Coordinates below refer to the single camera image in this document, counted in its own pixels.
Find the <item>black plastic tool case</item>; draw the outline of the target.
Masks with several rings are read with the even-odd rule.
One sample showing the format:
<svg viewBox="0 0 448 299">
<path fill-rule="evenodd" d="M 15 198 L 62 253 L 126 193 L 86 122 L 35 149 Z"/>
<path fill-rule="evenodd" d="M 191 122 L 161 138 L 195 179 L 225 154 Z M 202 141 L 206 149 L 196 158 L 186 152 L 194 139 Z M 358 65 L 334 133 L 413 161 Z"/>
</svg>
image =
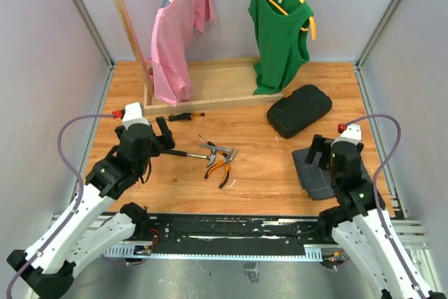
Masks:
<svg viewBox="0 0 448 299">
<path fill-rule="evenodd" d="M 281 137 L 290 139 L 324 117 L 332 105 L 331 98 L 317 86 L 303 85 L 269 108 L 267 122 Z"/>
</svg>

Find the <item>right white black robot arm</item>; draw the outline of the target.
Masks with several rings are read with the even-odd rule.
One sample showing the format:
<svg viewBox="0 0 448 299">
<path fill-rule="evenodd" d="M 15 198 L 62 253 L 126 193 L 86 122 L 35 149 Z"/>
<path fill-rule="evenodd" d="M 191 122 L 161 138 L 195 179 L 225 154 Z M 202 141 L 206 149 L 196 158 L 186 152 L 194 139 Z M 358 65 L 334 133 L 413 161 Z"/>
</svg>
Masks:
<svg viewBox="0 0 448 299">
<path fill-rule="evenodd" d="M 381 195 L 362 177 L 361 138 L 315 135 L 305 161 L 321 154 L 338 205 L 318 216 L 317 234 L 336 242 L 368 281 L 377 298 L 444 298 L 433 290 L 404 249 Z"/>
</svg>

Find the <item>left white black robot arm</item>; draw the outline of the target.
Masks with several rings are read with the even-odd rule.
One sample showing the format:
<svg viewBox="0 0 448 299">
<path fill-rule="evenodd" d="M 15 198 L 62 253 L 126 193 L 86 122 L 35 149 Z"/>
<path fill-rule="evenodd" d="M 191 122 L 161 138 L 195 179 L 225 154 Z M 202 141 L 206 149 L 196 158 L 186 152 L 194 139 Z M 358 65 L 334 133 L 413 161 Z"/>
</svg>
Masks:
<svg viewBox="0 0 448 299">
<path fill-rule="evenodd" d="M 107 249 L 125 239 L 160 236 L 146 210 L 134 202 L 126 204 L 103 226 L 85 232 L 97 217 L 137 182 L 151 174 L 151 158 L 173 149 L 175 142 L 163 117 L 156 118 L 160 135 L 146 119 L 115 129 L 119 143 L 94 164 L 77 196 L 53 226 L 25 250 L 7 257 L 16 272 L 40 298 L 61 298 L 74 279 Z"/>
</svg>

